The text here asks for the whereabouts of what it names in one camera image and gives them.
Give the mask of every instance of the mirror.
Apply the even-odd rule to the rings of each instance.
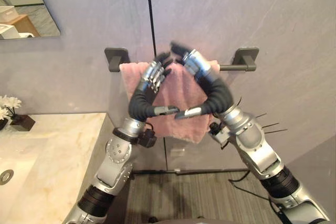
[[[0,39],[59,35],[43,0],[0,0]]]

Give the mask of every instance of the marble countertop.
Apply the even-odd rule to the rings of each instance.
[[[45,139],[9,214],[0,219],[7,224],[62,223],[99,167],[113,125],[106,113],[30,117],[36,123],[29,132],[15,131],[9,123],[0,131],[1,141]]]

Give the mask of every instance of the floor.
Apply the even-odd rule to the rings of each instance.
[[[146,223],[150,216],[160,221],[203,216],[242,224],[281,223],[267,200],[238,190],[228,181],[244,173],[135,175],[130,181],[124,223]],[[251,174],[237,184],[267,197]]]
[[[41,37],[59,36],[60,32],[45,5],[15,7],[19,14],[27,14]]]

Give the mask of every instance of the black flower pot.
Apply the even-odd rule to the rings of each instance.
[[[28,115],[15,115],[12,117],[10,126],[15,128],[17,131],[30,131],[34,123],[35,121]]]
[[[2,120],[0,120],[0,130],[2,130],[6,126],[7,122],[7,118],[3,118]]]

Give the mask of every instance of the wooden floor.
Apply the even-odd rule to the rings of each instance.
[[[149,216],[159,220],[203,216],[249,224],[281,223],[268,201],[238,190],[228,181],[244,173],[135,175],[130,181],[124,223],[146,223]],[[252,174],[237,184],[267,197]]]

